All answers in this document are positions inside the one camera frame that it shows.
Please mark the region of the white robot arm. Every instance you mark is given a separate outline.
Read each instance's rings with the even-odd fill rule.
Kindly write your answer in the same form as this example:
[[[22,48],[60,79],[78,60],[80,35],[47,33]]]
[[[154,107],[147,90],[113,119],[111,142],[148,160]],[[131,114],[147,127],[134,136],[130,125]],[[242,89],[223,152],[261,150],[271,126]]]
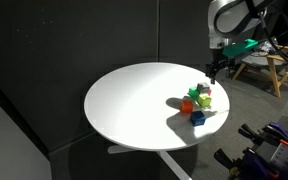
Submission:
[[[208,8],[210,64],[205,75],[212,84],[219,70],[227,65],[224,48],[231,39],[257,26],[274,0],[212,0]]]

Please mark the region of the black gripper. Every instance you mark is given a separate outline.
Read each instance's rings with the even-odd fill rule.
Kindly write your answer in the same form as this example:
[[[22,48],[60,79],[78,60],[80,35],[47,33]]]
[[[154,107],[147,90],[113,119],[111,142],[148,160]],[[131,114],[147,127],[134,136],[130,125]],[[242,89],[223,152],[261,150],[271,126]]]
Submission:
[[[215,58],[210,64],[206,65],[206,75],[210,76],[211,84],[215,84],[216,74],[224,68],[232,68],[233,66],[233,58]]]

